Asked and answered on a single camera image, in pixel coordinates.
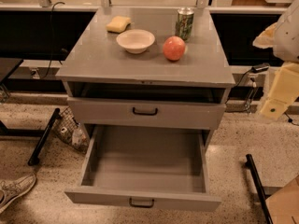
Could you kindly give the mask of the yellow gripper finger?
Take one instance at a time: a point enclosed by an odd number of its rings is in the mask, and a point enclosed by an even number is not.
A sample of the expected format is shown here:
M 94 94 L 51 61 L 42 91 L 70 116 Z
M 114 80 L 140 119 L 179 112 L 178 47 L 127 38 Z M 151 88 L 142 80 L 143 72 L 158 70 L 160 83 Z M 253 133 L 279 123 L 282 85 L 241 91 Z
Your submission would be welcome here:
M 274 75 L 260 114 L 277 120 L 299 97 L 299 64 L 285 62 Z
M 252 45 L 259 49 L 269 49 L 274 47 L 274 34 L 277 24 L 274 22 L 265 28 L 252 42 Z

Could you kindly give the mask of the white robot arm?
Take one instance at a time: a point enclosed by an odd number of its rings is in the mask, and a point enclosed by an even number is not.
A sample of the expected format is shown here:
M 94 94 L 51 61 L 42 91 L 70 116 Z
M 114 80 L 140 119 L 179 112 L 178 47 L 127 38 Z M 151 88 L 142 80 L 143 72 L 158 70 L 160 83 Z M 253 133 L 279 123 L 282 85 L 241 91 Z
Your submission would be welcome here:
M 299 97 L 299 0 L 253 41 L 256 48 L 272 48 L 283 61 L 259 109 L 261 116 L 277 120 Z

